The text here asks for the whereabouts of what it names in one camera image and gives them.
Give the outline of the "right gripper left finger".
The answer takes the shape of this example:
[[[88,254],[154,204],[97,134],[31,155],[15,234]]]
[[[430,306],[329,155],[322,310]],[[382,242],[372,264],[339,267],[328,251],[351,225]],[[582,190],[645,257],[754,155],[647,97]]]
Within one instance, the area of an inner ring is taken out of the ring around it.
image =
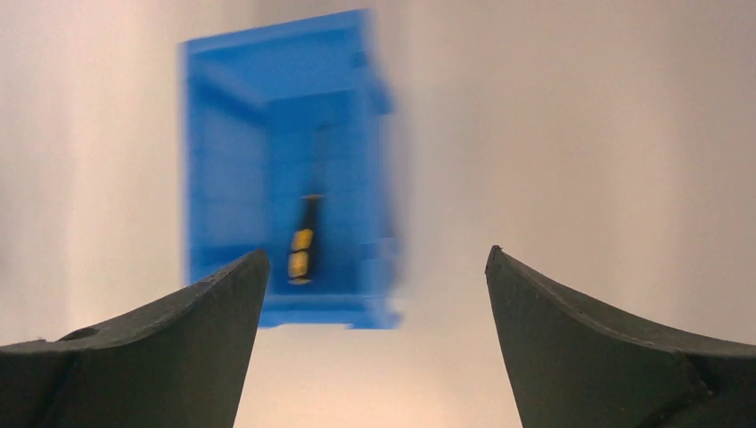
[[[2,426],[232,426],[269,270],[256,250],[57,341],[4,345]]]

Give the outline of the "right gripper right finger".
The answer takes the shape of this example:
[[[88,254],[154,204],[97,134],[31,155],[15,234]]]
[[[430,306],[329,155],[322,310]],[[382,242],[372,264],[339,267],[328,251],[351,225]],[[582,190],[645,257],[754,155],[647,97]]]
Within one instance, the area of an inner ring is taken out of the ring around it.
[[[499,246],[485,275],[523,426],[754,426],[752,345],[633,315]]]

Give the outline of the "black yellow screwdriver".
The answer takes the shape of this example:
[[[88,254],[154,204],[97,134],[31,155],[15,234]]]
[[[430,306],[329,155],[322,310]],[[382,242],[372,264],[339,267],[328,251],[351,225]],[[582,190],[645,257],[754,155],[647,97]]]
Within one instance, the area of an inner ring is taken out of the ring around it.
[[[319,217],[325,197],[324,170],[325,152],[329,141],[331,124],[322,122],[316,127],[313,143],[312,174],[308,191],[301,197],[300,221],[292,235],[287,259],[288,283],[304,285],[311,283],[318,265],[320,250],[318,239]]]

